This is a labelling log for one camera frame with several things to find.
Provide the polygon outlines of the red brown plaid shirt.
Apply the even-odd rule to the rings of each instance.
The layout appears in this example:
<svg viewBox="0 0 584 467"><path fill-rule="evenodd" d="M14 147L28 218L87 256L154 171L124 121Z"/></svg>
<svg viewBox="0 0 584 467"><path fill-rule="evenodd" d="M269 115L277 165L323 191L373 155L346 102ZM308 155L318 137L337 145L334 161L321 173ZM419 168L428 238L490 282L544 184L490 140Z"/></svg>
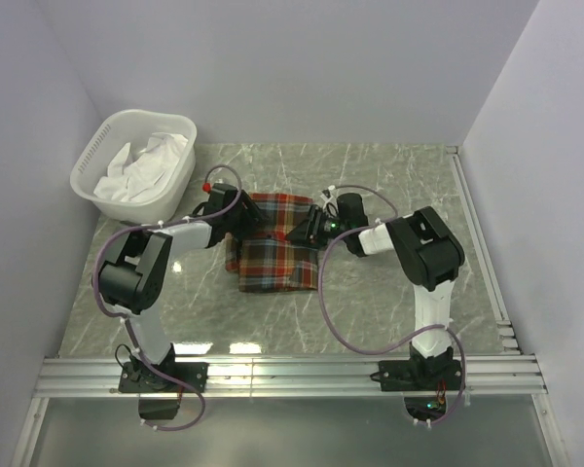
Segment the red brown plaid shirt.
<svg viewBox="0 0 584 467"><path fill-rule="evenodd" d="M244 240L225 239L225 270L237 275L243 293L317 288L318 253L286 239L307 216L312 199L282 193L252 193L266 224Z"/></svg>

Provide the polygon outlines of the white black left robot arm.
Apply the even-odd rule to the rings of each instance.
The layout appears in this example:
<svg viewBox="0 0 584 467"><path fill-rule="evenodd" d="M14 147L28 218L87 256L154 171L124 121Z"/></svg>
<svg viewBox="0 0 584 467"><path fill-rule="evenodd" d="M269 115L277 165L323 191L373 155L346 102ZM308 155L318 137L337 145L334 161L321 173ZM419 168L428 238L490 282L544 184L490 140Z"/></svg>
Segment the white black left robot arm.
<svg viewBox="0 0 584 467"><path fill-rule="evenodd" d="M267 221L244 190L224 183L205 187L208 199L193 214L114 233L94 268L92 286L100 309L123 322L132 343L128 376L139 375L155 391L180 381L174 346L158 310L168 265L186 252L217 245L227 235L242 240Z"/></svg>

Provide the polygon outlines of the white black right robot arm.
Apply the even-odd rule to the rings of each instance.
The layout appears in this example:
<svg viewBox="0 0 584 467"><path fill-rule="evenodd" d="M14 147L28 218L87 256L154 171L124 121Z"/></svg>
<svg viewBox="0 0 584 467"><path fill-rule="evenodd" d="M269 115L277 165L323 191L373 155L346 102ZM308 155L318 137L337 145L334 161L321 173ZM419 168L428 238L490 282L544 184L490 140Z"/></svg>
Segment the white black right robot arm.
<svg viewBox="0 0 584 467"><path fill-rule="evenodd" d="M342 240L360 258L393 252L413 285L415 331L405 341L410 357L380 363L371 379L383 391L460 389L464 369L454 356L449 333L452 293L465 260L456 236L431 206L371 227L361 195L331 198L325 191L323 196L324 205L312 205L306 218L286 235L288 241L323 249Z"/></svg>

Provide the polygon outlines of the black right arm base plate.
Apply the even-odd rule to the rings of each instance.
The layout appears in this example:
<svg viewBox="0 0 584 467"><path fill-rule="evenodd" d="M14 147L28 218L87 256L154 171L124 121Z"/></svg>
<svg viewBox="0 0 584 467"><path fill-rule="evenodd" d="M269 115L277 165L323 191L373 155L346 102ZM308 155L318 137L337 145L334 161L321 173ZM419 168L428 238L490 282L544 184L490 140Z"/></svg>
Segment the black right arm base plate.
<svg viewBox="0 0 584 467"><path fill-rule="evenodd" d="M382 392L421 392L438 389L459 390L465 371L457 360L382 360L370 374Z"/></svg>

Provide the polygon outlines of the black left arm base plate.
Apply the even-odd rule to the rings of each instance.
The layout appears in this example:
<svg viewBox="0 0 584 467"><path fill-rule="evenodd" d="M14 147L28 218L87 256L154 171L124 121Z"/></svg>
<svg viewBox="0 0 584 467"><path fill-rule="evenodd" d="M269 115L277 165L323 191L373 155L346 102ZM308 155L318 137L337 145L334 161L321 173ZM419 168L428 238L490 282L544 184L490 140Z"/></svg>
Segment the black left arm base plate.
<svg viewBox="0 0 584 467"><path fill-rule="evenodd" d="M208 364L175 363L166 373L191 385L198 392L203 392L208 377ZM118 392L127 394L178 392L180 389L179 384L152 373L139 360L124 364L118 385Z"/></svg>

